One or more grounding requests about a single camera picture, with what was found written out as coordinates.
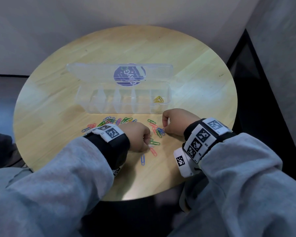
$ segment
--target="wrist-mounted device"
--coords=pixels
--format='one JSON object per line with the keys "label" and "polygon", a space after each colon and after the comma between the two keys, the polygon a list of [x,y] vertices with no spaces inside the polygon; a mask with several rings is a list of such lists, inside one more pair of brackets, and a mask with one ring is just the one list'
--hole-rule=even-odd
{"label": "wrist-mounted device", "polygon": [[130,147],[125,133],[115,124],[106,124],[87,130],[83,137],[101,151],[116,176],[126,161]]}
{"label": "wrist-mounted device", "polygon": [[201,119],[189,125],[184,131],[185,143],[174,151],[183,177],[189,177],[201,171],[200,160],[219,142],[236,134],[215,118]]}

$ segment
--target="white wall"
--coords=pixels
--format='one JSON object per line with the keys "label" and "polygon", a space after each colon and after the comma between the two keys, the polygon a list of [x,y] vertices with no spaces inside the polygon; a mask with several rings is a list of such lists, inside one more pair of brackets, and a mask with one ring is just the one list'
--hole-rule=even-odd
{"label": "white wall", "polygon": [[175,29],[224,61],[259,0],[0,0],[0,74],[30,75],[63,45],[108,27]]}

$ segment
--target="right hand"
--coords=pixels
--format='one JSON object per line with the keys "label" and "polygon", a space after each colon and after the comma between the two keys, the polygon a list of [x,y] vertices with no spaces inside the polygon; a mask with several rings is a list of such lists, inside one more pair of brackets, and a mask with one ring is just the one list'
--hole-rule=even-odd
{"label": "right hand", "polygon": [[164,131],[168,134],[176,134],[183,136],[185,129],[195,121],[200,120],[197,115],[186,111],[184,109],[171,109],[166,110],[162,114],[162,124]]}

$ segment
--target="gray wall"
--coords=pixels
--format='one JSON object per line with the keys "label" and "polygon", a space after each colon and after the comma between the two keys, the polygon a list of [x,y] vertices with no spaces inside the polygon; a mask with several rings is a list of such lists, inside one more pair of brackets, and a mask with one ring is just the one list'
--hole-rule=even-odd
{"label": "gray wall", "polygon": [[0,74],[30,75],[67,43],[143,24],[191,35],[228,60],[259,0],[0,0]]}
{"label": "gray wall", "polygon": [[296,145],[296,0],[260,0],[247,30]]}

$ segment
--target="left hand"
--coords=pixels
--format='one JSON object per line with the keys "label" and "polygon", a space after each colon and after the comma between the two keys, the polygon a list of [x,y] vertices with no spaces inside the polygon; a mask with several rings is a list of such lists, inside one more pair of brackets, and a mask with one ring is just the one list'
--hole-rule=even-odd
{"label": "left hand", "polygon": [[140,122],[129,122],[118,126],[128,137],[129,150],[143,152],[148,149],[150,129]]}

